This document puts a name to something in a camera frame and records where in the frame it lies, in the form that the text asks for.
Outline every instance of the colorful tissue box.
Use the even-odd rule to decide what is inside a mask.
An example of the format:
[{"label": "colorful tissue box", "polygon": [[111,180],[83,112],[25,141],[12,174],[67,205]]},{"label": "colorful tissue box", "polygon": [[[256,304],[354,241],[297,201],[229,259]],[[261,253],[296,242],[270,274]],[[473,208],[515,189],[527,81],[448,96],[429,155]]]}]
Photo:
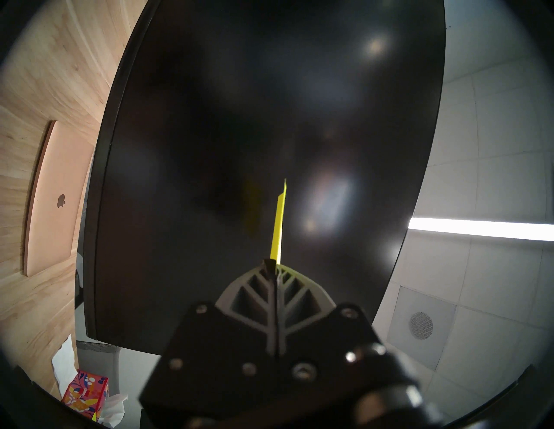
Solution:
[{"label": "colorful tissue box", "polygon": [[85,417],[96,421],[108,396],[107,377],[77,370],[77,376],[69,384],[62,402]]}]

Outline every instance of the rose gold laptop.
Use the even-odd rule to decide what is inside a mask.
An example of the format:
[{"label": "rose gold laptop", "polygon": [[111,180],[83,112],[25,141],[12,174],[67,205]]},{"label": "rose gold laptop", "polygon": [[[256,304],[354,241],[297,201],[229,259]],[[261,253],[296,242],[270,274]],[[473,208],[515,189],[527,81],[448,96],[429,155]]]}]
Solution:
[{"label": "rose gold laptop", "polygon": [[77,212],[94,146],[53,121],[46,134],[27,215],[25,275],[71,255]]}]

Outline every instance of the screw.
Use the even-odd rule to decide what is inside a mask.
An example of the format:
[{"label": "screw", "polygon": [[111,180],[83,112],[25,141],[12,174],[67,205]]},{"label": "screw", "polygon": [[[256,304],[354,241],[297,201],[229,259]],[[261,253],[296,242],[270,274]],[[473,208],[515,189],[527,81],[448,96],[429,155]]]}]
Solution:
[{"label": "screw", "polygon": [[256,372],[258,372],[258,368],[252,362],[246,362],[243,364],[243,374],[247,377],[256,375]]},{"label": "screw", "polygon": [[317,377],[317,369],[308,362],[300,362],[293,366],[293,377],[302,382],[314,381]]},{"label": "screw", "polygon": [[173,371],[178,371],[183,368],[183,360],[179,358],[173,358],[170,360],[170,369]]},{"label": "screw", "polygon": [[341,315],[348,319],[356,319],[358,317],[358,312],[353,308],[346,307],[341,310]]}]

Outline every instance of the ceiling light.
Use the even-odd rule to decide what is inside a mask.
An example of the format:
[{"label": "ceiling light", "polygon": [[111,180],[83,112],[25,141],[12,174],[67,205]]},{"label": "ceiling light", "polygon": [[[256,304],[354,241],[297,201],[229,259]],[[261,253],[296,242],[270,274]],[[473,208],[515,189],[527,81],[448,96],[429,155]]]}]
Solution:
[{"label": "ceiling light", "polygon": [[554,241],[554,225],[489,222],[483,220],[412,218],[409,229],[452,234],[503,237],[507,239]]}]

